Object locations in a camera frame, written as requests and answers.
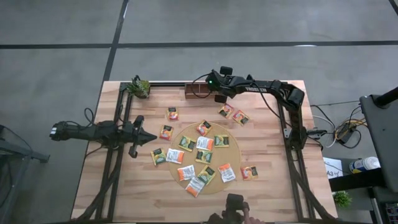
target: gray floor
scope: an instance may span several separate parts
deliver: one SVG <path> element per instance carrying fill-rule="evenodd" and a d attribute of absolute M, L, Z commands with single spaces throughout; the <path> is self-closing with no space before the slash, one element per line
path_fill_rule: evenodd
<path fill-rule="evenodd" d="M 0 0 L 0 44 L 111 43 L 121 4 L 122 0 Z M 398 40 L 397 22 L 388 0 L 138 0 L 128 5 L 120 43 Z M 108 54 L 109 49 L 0 50 L 0 123 L 36 151 L 51 154 L 48 164 L 34 162 L 29 167 L 13 223 L 68 220 L 87 143 L 53 142 L 48 135 L 57 121 L 85 123 L 83 109 L 96 106 Z M 191 80 L 227 65 L 234 67 L 235 75 L 305 80 L 310 102 L 325 104 L 395 87 L 397 58 L 396 45 L 119 49 L 110 80 L 134 75 Z M 322 108 L 339 123 L 356 105 Z M 315 123 L 330 128 L 322 120 Z M 361 131 L 357 148 L 336 144 L 325 148 L 324 156 L 373 156 L 369 133 Z M 346 209 L 339 210 L 339 216 L 370 222 L 368 212 Z"/>

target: potted plant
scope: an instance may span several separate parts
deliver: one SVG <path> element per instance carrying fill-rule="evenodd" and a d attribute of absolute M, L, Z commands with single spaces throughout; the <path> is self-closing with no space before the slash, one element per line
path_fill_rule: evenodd
<path fill-rule="evenodd" d="M 131 79 L 131 83 L 127 85 L 127 90 L 130 94 L 136 97 L 145 99 L 149 97 L 150 83 L 147 80 L 141 80 L 138 75 Z"/>
<path fill-rule="evenodd" d="M 341 208 L 348 207 L 349 205 L 351 205 L 352 201 L 352 198 L 345 191 L 336 192 L 333 195 L 333 199 L 335 200 L 335 203 Z"/>

